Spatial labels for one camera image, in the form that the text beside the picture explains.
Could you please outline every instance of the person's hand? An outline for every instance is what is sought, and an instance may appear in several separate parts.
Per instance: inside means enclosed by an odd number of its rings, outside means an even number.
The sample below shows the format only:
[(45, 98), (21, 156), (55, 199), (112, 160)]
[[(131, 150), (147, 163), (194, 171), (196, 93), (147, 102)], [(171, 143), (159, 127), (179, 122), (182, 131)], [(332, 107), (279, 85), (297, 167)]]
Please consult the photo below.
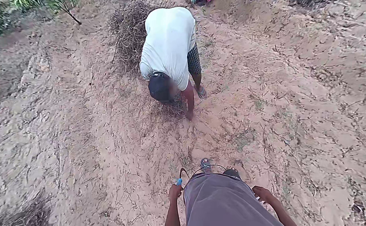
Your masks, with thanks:
[(181, 185), (172, 185), (169, 189), (169, 201), (176, 202), (177, 198), (182, 194), (182, 186)]
[(278, 199), (266, 188), (254, 186), (252, 190), (254, 194), (260, 197), (260, 202), (265, 201), (266, 203), (271, 205), (272, 203), (278, 201)]
[(194, 115), (194, 112), (192, 110), (189, 110), (186, 113), (186, 118), (191, 121), (193, 119), (193, 115)]

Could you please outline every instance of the white t-shirt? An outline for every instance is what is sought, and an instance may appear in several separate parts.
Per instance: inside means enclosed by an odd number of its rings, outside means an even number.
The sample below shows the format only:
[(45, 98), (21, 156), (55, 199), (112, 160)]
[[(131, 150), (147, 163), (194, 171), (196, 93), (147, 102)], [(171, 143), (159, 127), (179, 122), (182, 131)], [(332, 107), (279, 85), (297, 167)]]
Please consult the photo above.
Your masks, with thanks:
[(142, 47), (140, 70), (145, 80), (163, 72), (170, 76), (179, 90), (189, 82), (187, 54), (195, 44), (195, 19), (183, 7), (159, 8), (145, 20), (147, 37)]

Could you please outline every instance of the sandy soil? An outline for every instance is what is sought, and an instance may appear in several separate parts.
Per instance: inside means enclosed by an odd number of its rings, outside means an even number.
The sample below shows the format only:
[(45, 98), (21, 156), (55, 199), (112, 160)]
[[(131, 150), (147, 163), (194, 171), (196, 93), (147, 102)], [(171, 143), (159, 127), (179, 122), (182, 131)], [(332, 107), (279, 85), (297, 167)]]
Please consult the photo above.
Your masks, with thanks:
[(210, 157), (298, 225), (366, 225), (366, 1), (190, 8), (209, 94), (193, 122), (151, 113), (145, 83), (111, 63), (117, 7), (0, 38), (0, 213), (44, 192), (55, 225), (162, 225), (180, 167)]

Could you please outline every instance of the dark cap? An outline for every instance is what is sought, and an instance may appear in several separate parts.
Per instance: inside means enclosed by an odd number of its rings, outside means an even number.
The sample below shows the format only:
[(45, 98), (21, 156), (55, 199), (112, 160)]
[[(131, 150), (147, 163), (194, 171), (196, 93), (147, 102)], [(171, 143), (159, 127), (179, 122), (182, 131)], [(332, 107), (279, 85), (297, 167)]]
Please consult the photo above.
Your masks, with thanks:
[(170, 77), (163, 72), (154, 72), (151, 74), (148, 89), (155, 100), (162, 103), (170, 103), (173, 97), (170, 96)]

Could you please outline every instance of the black wire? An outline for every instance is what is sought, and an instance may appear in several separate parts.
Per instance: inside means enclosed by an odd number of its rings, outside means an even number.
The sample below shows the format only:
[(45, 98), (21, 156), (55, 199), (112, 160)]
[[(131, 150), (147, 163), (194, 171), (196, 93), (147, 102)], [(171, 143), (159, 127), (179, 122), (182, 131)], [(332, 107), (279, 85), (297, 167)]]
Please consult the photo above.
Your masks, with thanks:
[[(207, 166), (204, 166), (204, 167), (201, 167), (201, 168), (199, 168), (198, 170), (196, 170), (194, 173), (193, 173), (193, 176), (194, 176), (194, 174), (196, 173), (196, 172), (198, 172), (199, 170), (202, 170), (203, 168), (206, 168), (206, 167), (211, 167), (211, 166), (219, 166), (219, 167), (222, 167), (225, 171), (226, 171), (226, 168), (225, 167), (223, 167), (223, 166), (221, 166), (221, 165), (218, 165), (218, 164), (211, 164), (211, 165), (207, 165)], [(181, 178), (182, 177), (182, 172), (185, 172), (186, 173), (186, 175), (187, 175), (187, 177), (189, 177), (190, 179), (191, 179), (191, 177), (193, 177), (193, 176), (189, 176), (189, 174), (187, 173), (187, 171), (184, 169), (184, 168), (181, 168), (180, 169), (180, 177), (179, 178)]]
[(211, 164), (211, 165), (207, 165), (207, 166), (204, 166), (204, 167), (199, 168), (198, 170), (196, 170), (196, 171), (193, 173), (193, 175), (194, 175), (196, 172), (198, 172), (199, 170), (202, 170), (203, 168), (210, 167), (210, 166), (219, 166), (219, 167), (222, 167), (222, 168), (226, 171), (226, 168), (225, 168), (225, 167), (223, 167), (223, 166), (221, 166), (221, 165), (218, 165), (218, 164)]

